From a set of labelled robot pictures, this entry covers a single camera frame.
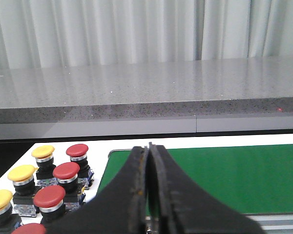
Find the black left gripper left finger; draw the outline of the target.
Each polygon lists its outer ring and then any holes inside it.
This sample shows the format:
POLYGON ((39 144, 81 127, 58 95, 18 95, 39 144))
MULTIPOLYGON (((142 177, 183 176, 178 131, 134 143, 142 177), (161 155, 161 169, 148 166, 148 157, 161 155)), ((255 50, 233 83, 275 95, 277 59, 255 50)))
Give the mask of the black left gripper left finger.
POLYGON ((97 195, 47 228, 48 234, 146 233, 147 149, 133 147, 115 177, 97 195))

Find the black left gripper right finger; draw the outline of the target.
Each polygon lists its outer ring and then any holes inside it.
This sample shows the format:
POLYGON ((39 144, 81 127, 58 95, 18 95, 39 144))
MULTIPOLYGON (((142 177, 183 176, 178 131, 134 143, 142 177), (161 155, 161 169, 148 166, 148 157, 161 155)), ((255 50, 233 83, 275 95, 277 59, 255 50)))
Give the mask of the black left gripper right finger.
POLYGON ((261 234, 260 225, 198 186, 163 145, 149 145, 148 198, 160 234, 261 234))

